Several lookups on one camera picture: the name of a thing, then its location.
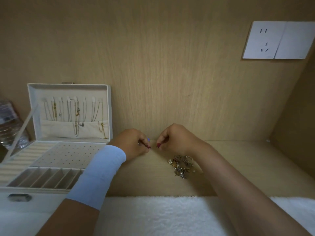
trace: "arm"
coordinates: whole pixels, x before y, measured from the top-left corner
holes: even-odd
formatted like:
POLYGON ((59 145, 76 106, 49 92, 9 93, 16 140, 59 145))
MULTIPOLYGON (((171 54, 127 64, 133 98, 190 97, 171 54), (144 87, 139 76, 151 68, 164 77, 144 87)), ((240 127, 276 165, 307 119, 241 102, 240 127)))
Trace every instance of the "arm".
POLYGON ((37 236, 92 235, 112 178, 120 165, 149 151, 147 137, 128 129, 93 157, 84 173, 37 236))
POLYGON ((210 180, 238 235, 310 236, 297 221, 229 164, 211 145, 173 124, 157 140, 161 150, 191 156, 210 180))

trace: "plastic bottle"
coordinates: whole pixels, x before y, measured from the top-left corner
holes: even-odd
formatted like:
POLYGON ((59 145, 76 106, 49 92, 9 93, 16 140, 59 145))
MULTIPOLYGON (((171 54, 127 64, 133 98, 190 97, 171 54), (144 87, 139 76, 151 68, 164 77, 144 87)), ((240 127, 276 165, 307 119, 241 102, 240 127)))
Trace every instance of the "plastic bottle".
MULTIPOLYGON (((0 98, 0 143, 6 149, 10 149, 22 124, 10 101, 0 98)), ((24 131, 15 147, 15 151, 26 147, 29 143, 29 136, 24 131)))

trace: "blue object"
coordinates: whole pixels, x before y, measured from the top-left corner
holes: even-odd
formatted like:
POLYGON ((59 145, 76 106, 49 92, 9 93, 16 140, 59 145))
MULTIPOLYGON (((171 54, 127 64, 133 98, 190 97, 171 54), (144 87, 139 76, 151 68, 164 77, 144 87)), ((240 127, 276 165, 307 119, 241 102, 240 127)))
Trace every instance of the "blue object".
POLYGON ((104 146, 95 154, 66 198, 100 210, 114 175, 125 161, 123 150, 104 146))

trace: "hand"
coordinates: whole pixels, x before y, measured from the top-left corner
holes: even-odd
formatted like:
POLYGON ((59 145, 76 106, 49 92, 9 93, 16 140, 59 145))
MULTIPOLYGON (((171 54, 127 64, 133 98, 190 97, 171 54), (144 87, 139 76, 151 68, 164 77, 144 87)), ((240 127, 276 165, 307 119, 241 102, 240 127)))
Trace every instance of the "hand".
POLYGON ((183 125, 172 124, 160 134, 157 147, 182 156, 193 156, 195 150, 205 142, 200 140, 183 125))
POLYGON ((126 160, 148 153, 151 148, 146 135, 137 129, 126 129, 113 138, 108 145, 119 147, 126 154, 126 160))

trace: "person's right arm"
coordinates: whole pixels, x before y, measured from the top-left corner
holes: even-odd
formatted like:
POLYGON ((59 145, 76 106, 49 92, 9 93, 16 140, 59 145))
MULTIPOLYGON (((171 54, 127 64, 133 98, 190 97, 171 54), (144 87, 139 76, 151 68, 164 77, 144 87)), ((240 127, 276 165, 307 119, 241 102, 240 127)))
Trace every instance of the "person's right arm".
POLYGON ((173 124, 157 140, 163 151, 191 156, 210 180, 238 235, 310 236, 297 221, 228 163, 210 144, 173 124))

